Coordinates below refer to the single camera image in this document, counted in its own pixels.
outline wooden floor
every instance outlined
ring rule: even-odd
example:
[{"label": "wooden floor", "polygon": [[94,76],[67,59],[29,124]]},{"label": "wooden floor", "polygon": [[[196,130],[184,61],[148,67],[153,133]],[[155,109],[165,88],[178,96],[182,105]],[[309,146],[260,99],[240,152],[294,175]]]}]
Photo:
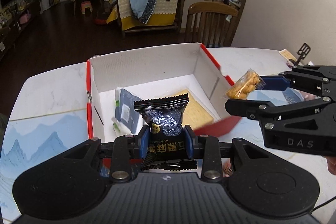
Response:
[{"label": "wooden floor", "polygon": [[75,17],[73,4],[65,2],[30,23],[16,41],[16,49],[10,49],[0,61],[0,113],[9,117],[24,82],[33,75],[85,62],[96,54],[182,43],[184,39],[184,34],[168,30],[127,34],[122,40],[116,23],[97,26],[95,16],[95,11],[85,15],[78,11]]}]

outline human hand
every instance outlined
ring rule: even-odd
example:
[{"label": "human hand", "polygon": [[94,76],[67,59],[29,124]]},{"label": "human hand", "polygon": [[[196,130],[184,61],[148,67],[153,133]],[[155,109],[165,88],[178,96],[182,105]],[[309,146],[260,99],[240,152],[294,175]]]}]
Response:
[{"label": "human hand", "polygon": [[226,162],[222,165],[224,177],[229,177],[232,175],[232,166],[230,160],[226,160]]},{"label": "human hand", "polygon": [[336,175],[336,158],[335,157],[325,157],[327,159],[328,170],[333,175]]},{"label": "human hand", "polygon": [[305,99],[305,101],[310,101],[310,100],[314,100],[316,99],[316,95],[304,92],[299,90],[299,92],[301,93],[302,97]]}]

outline packaged cookie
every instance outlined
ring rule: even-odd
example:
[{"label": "packaged cookie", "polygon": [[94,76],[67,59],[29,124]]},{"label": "packaged cookie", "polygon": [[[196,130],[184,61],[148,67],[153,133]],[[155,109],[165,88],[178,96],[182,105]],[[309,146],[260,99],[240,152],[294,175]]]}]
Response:
[{"label": "packaged cookie", "polygon": [[265,86],[262,78],[252,69],[249,69],[233,86],[226,95],[232,99],[246,99],[250,92]]},{"label": "packaged cookie", "polygon": [[149,152],[161,159],[180,159],[185,154],[182,115],[189,102],[188,94],[134,102],[134,110],[151,128]]}]

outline black snack package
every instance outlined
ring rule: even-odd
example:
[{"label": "black snack package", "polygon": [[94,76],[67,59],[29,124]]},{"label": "black snack package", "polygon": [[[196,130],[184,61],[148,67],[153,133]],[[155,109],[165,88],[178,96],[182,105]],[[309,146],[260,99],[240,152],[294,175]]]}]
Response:
[{"label": "black snack package", "polygon": [[151,128],[148,151],[156,160],[187,159],[182,114],[189,102],[188,94],[134,102],[134,110]]},{"label": "black snack package", "polygon": [[169,171],[180,171],[197,169],[196,160],[157,160],[157,157],[158,156],[155,153],[148,152],[141,165],[141,170],[164,169]]}]

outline tv stand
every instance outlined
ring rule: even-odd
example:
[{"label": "tv stand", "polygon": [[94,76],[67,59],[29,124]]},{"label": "tv stand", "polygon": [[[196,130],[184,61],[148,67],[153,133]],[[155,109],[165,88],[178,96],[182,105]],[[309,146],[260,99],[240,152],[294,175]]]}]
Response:
[{"label": "tv stand", "polygon": [[[31,14],[31,19],[26,23],[20,24],[20,17],[29,10]],[[0,61],[6,54],[6,52],[13,46],[15,48],[15,41],[18,39],[19,35],[23,30],[32,22],[32,20],[40,15],[41,6],[39,0],[33,0],[27,4],[26,8],[23,11],[20,11],[15,16],[13,16],[5,27],[0,29],[0,43],[2,42],[5,45],[3,52],[0,50]]]}]

